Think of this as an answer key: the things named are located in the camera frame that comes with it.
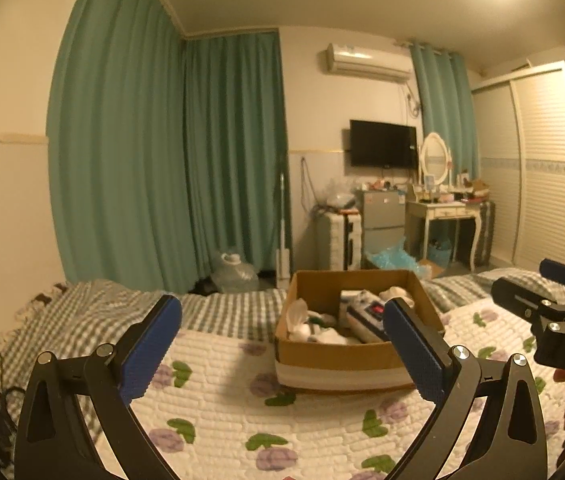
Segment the floral bedspread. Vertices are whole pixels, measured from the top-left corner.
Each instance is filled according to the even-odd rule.
[[[545,416],[549,469],[565,437],[565,384],[531,359],[529,326],[485,299],[443,314],[450,345],[479,357],[529,356]],[[475,431],[476,399],[443,473],[456,469]],[[383,480],[418,434],[433,405],[413,390],[365,395],[296,394],[278,384],[274,349],[182,330],[144,398],[132,408],[183,480]],[[98,451],[124,478],[104,435]]]

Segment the wardrobe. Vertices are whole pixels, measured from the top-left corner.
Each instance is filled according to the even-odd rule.
[[[565,62],[499,76],[472,93],[480,177],[497,211],[492,262],[565,263]]]

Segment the green leaf pattern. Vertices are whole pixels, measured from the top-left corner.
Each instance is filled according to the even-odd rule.
[[[389,430],[382,425],[382,421],[377,418],[376,410],[367,410],[362,421],[362,433],[369,438],[385,436]]]
[[[485,346],[478,351],[478,357],[480,359],[488,359],[489,357],[491,357],[491,354],[495,352],[495,350],[495,346]]]
[[[264,401],[267,406],[290,406],[294,402],[296,402],[295,392],[280,392],[277,396]]]
[[[249,437],[246,441],[245,447],[248,451],[255,451],[259,447],[264,447],[264,449],[269,449],[271,446],[284,446],[288,444],[289,441],[278,435],[272,435],[269,433],[256,433]]]
[[[182,361],[174,361],[172,368],[174,369],[174,386],[182,388],[192,376],[192,369],[187,363]]]
[[[483,321],[482,317],[480,317],[480,313],[476,312],[475,314],[473,314],[473,323],[484,328],[486,326],[486,323]]]
[[[373,469],[376,473],[391,473],[395,467],[395,461],[389,455],[377,455],[362,462],[361,467]]]
[[[525,339],[522,342],[522,347],[524,348],[524,351],[528,354],[529,352],[531,352],[536,346],[536,338],[531,336],[528,339]]]
[[[547,382],[542,377],[536,377],[536,390],[538,395],[547,387]]]
[[[184,418],[171,418],[166,421],[167,426],[171,426],[176,433],[184,438],[187,444],[193,444],[196,440],[196,429],[194,425]]]

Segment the plastic bag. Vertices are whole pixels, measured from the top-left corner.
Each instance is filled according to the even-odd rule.
[[[367,253],[367,259],[373,263],[378,269],[394,270],[406,269],[412,270],[421,280],[431,279],[431,267],[421,266],[413,256],[408,254],[405,247],[406,238],[403,237],[397,245],[380,251],[377,254]]]
[[[253,292],[260,288],[256,269],[243,262],[240,254],[231,249],[225,253],[217,252],[212,261],[211,280],[223,294]]]
[[[432,240],[427,249],[427,257],[437,266],[446,269],[451,261],[452,251],[453,246],[448,238],[439,241]]]

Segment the vanity table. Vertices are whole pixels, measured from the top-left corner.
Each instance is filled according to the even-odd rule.
[[[469,258],[469,268],[471,272],[475,272],[475,251],[477,249],[480,231],[482,229],[482,218],[480,216],[480,207],[475,204],[465,204],[463,202],[449,203],[424,203],[424,202],[407,202],[406,205],[407,218],[424,219],[424,240],[422,242],[422,259],[427,258],[427,250],[429,249],[429,224],[432,220],[456,220],[456,238],[453,246],[453,254],[451,261],[456,260],[458,221],[465,218],[472,218],[475,221],[475,234],[473,235],[473,243],[471,245],[471,257]]]
[[[431,132],[425,137],[420,149],[419,161],[419,184],[421,184],[422,188],[429,188],[427,191],[431,191],[434,187],[442,186],[447,179],[449,179],[449,183],[451,183],[450,169],[453,167],[453,159],[444,140],[436,132]],[[418,200],[409,200],[406,206],[407,218],[410,216],[424,219],[424,240],[422,242],[423,259],[427,258],[427,251],[429,249],[429,225],[432,220],[456,221],[456,236],[453,254],[451,256],[451,261],[455,261],[459,221],[465,218],[472,218],[475,221],[475,234],[473,235],[473,243],[471,245],[469,267],[472,272],[475,271],[475,252],[477,251],[482,228],[479,204],[466,204],[464,202],[428,203],[418,202]]]

